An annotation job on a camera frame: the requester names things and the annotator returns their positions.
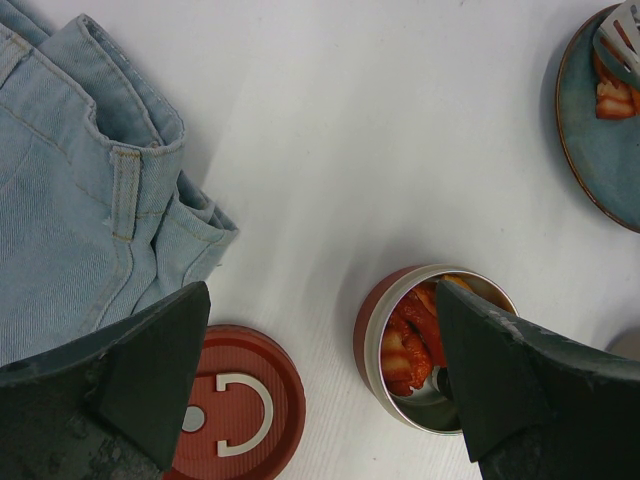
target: ceramic plate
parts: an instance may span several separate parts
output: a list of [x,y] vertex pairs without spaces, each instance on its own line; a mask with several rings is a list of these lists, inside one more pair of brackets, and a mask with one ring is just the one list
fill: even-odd
[[615,5],[574,35],[560,64],[556,118],[565,155],[589,198],[613,220],[640,233],[640,116],[598,120],[593,36]]

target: white table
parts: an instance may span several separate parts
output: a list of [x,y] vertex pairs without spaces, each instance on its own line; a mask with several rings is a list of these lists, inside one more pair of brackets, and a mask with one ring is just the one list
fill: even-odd
[[369,289],[417,263],[500,284],[521,314],[603,348],[640,312],[640,237],[574,181],[553,114],[602,0],[32,0],[103,25],[190,128],[186,171],[242,230],[212,322],[294,359],[305,433],[283,479],[479,479],[462,437],[388,416],[356,373]]

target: red lid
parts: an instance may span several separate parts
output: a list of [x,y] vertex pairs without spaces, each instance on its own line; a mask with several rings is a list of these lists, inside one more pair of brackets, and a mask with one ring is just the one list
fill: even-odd
[[304,428],[302,382],[269,337],[210,327],[173,467],[164,480],[273,479]]

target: white circle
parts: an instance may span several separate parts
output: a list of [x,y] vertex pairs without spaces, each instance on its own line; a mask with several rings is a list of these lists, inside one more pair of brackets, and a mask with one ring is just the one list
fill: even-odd
[[202,428],[205,421],[204,411],[195,405],[189,405],[184,414],[182,422],[182,431],[187,433],[197,432]]

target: denim fabric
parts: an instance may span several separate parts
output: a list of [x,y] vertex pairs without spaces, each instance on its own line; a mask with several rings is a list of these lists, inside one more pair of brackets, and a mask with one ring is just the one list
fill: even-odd
[[93,20],[50,34],[0,0],[0,366],[207,278],[236,228],[184,142]]

